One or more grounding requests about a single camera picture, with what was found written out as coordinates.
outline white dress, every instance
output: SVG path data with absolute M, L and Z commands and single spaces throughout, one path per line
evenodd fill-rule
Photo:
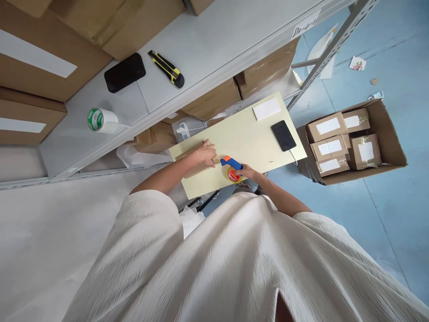
M 234 194 L 185 240 L 174 202 L 127 197 L 64 320 L 429 321 L 429 309 L 331 219 Z

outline smartphone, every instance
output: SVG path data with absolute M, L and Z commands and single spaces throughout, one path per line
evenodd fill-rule
M 107 89 L 116 93 L 146 75 L 142 56 L 132 54 L 104 73 Z
M 271 129 L 273 130 L 282 151 L 288 151 L 296 147 L 295 140 L 292 137 L 285 121 L 280 121 L 279 123 L 274 124 Z

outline packing tape roll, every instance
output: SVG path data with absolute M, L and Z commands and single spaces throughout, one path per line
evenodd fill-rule
M 94 108 L 89 111 L 88 126 L 94 132 L 108 134 L 116 132 L 118 127 L 129 127 L 127 125 L 120 124 L 118 117 L 114 112 L 101 108 Z

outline yellow table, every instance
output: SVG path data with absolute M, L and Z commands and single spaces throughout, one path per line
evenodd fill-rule
M 252 108 L 274 97 L 277 98 L 281 111 L 257 121 Z M 290 151 L 282 151 L 271 130 L 271 126 L 281 120 L 286 122 L 296 142 L 296 147 L 291 150 L 293 155 Z M 307 157 L 280 93 L 270 95 L 170 148 L 173 160 L 206 139 L 215 144 L 219 157 L 229 155 L 259 172 L 267 172 L 292 163 L 295 159 L 301 160 Z M 226 178 L 224 169 L 219 163 L 216 168 L 182 179 L 182 184 L 188 198 L 192 199 L 229 186 L 231 182 Z

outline white label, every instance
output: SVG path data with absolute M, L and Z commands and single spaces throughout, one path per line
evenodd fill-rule
M 253 112 L 255 113 L 256 119 L 259 121 L 260 119 L 280 112 L 280 105 L 278 103 L 277 98 L 274 97 L 258 106 L 255 106 L 253 108 Z
M 168 115 L 167 117 L 166 117 L 166 119 L 173 119 L 173 118 L 175 118 L 176 116 L 178 116 L 179 115 L 179 113 L 171 113 L 170 115 Z
M 320 163 L 320 168 L 322 169 L 322 172 L 338 169 L 339 167 L 340 167 L 340 164 L 338 163 L 337 159 Z
M 298 36 L 301 36 L 307 30 L 310 30 L 311 28 L 313 28 L 316 23 L 317 17 L 319 16 L 320 11 L 321 9 L 317 10 L 314 14 L 305 18 L 304 20 L 301 20 L 294 28 L 291 40 L 297 38 Z
M 319 132 L 319 135 L 328 133 L 330 131 L 334 131 L 338 128 L 340 128 L 340 123 L 338 122 L 337 118 L 330 119 L 329 121 L 320 123 L 316 125 L 317 131 Z
M 3 30 L 0 30 L 0 53 L 64 78 L 69 77 L 77 68 L 76 65 Z
M 46 124 L 0 118 L 0 130 L 40 133 Z
M 341 151 L 342 149 L 343 148 L 341 147 L 340 140 L 335 140 L 332 142 L 319 145 L 319 151 L 321 155 L 331 154 L 337 151 Z
M 372 149 L 372 142 L 362 143 L 358 145 L 359 153 L 363 162 L 374 159 L 374 151 Z
M 349 118 L 345 118 L 344 122 L 347 128 L 359 126 L 359 116 L 350 116 Z

